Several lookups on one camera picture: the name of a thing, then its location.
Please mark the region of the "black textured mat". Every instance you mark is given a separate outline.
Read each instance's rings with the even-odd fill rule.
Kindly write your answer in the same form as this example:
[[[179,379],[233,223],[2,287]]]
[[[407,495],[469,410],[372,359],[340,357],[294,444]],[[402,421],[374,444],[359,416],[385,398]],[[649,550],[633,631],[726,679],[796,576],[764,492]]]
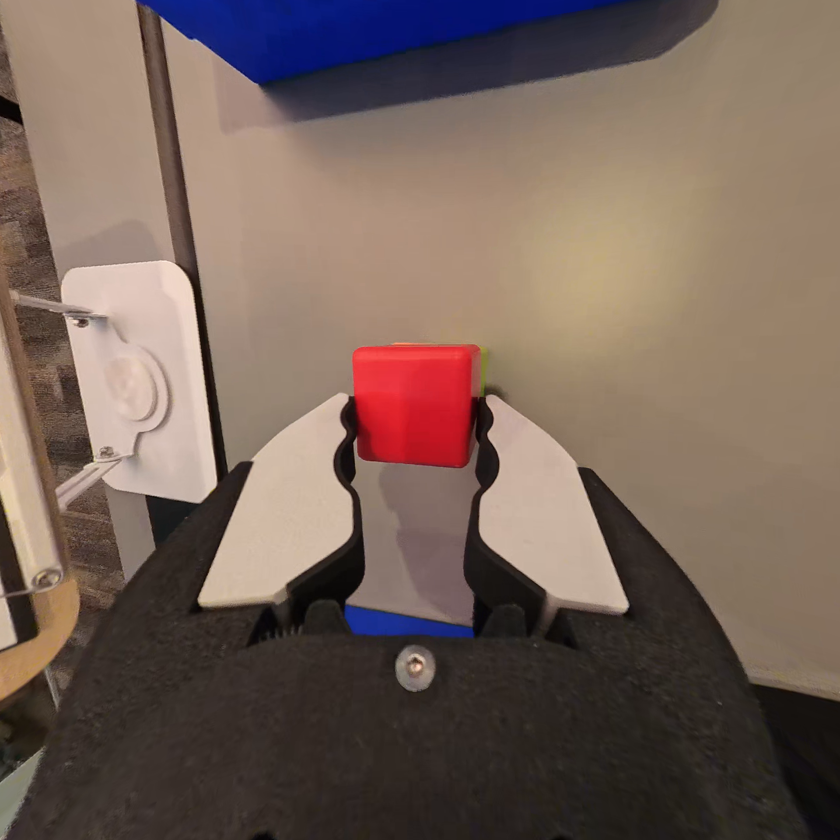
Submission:
[[[813,807],[838,807],[838,693],[769,675],[749,679],[797,795]]]

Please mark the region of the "blue plastic bin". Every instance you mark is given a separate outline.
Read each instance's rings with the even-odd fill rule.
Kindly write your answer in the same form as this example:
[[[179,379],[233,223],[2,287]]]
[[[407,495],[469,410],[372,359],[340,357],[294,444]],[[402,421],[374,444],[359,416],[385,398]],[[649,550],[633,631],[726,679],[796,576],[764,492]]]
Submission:
[[[147,1],[250,81],[438,46],[614,1]]]
[[[373,610],[355,605],[344,607],[344,617],[355,635],[371,637],[473,638],[471,626],[439,622],[416,616]]]

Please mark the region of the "red magnetic cube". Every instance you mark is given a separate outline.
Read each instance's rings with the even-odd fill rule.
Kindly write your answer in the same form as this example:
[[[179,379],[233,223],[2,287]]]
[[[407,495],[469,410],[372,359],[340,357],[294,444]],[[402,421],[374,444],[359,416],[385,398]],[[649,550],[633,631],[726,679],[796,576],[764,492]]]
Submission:
[[[481,396],[475,344],[364,346],[352,357],[358,455],[366,461],[461,469]]]

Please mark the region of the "wooden instruction sign board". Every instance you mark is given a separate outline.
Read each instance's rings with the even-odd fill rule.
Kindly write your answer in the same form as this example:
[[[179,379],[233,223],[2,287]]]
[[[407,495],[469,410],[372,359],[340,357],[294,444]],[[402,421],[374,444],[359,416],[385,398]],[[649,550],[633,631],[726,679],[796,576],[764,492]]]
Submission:
[[[35,635],[2,647],[2,707],[55,660],[77,626],[78,584],[70,570],[56,483],[39,421],[12,291],[2,269],[2,541],[21,583],[2,586],[2,634],[14,629],[13,601],[28,599]]]

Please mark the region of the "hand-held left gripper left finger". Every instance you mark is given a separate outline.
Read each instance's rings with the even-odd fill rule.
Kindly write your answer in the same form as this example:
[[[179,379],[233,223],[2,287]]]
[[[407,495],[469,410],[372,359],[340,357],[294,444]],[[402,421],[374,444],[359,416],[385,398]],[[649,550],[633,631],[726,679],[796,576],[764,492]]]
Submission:
[[[356,434],[354,399],[338,393],[247,463],[197,597],[204,611],[272,606],[288,628],[301,627],[316,602],[344,613],[365,572]]]

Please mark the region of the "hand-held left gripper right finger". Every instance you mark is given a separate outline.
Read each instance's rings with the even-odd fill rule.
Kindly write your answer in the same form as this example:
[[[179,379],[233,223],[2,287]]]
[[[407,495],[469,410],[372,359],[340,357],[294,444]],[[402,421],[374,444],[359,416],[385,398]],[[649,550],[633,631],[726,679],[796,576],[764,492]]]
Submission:
[[[497,395],[479,400],[476,478],[466,582],[473,630],[516,606],[527,634],[546,634],[562,612],[624,616],[630,604],[569,453]]]

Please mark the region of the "white sign stand base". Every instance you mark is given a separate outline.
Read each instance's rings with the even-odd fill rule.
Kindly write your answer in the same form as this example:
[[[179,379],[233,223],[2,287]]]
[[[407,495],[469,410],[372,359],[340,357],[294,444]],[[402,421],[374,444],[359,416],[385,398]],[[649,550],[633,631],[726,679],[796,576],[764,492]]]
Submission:
[[[193,286],[170,261],[70,269],[67,317],[92,456],[115,490],[198,503],[217,465]]]

